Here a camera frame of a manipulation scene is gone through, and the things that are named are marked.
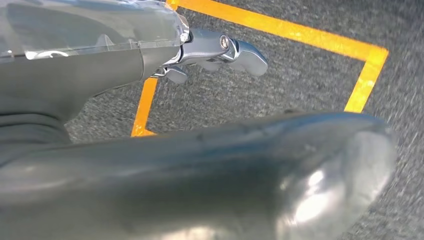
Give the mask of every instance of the orange tape line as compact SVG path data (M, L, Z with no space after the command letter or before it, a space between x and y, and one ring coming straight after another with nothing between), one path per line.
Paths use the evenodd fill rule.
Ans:
M364 110L388 56L389 51L384 48L371 49L349 101L347 101L344 108L345 112L361 113Z
M146 125L157 84L157 78L149 78L144 82L137 114L135 115L134 126L132 127L132 137L143 137L154 134L153 132L146 130Z
M179 6L249 28L366 61L371 44L212 0L179 0Z

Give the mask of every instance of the robotic arm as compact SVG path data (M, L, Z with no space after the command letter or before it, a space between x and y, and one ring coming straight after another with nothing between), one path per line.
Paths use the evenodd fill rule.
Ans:
M69 140L90 97L150 76L180 84L192 64L268 67L159 1L1 1L0 239L335 239L390 180L392 133L354 113Z

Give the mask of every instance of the silver metal part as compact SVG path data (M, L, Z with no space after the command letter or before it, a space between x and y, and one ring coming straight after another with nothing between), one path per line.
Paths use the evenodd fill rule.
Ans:
M183 84L189 78L181 68L177 66L170 66L159 69L152 78L168 78L176 84Z
M246 71L254 76L262 76L268 70L267 60L253 45L219 32L196 28L191 29L187 42L163 67L192 64L208 71L217 71L222 64L228 64L235 70Z

